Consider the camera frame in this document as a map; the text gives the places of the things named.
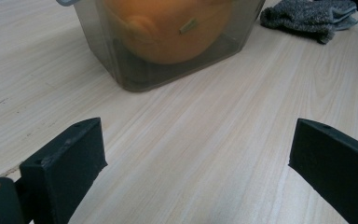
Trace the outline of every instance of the table surface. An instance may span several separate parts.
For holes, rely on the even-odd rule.
[[[287,164],[298,118],[358,140],[358,24],[320,45],[256,21],[235,56],[133,93],[73,7],[0,0],[0,176],[95,117],[109,165],[70,223],[346,223]]]

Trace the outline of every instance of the plastic container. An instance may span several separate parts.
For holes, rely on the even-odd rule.
[[[74,5],[117,83],[148,91],[242,50],[265,0],[57,0]]]

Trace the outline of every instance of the orange ball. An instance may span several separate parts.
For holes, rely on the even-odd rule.
[[[180,63],[223,32],[232,0],[103,0],[115,34],[152,63]]]

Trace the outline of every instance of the wood grain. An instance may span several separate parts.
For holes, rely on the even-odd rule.
[[[358,24],[323,46],[257,21],[234,57],[131,93],[72,7],[0,0],[0,175],[93,117],[109,166],[71,223],[346,223],[287,163],[297,118],[358,139]]]

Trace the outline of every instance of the gray sock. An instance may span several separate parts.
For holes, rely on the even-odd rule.
[[[260,20],[268,28],[308,33],[326,44],[335,31],[349,29],[358,22],[351,16],[354,12],[356,4],[350,0],[282,0],[264,9]]]

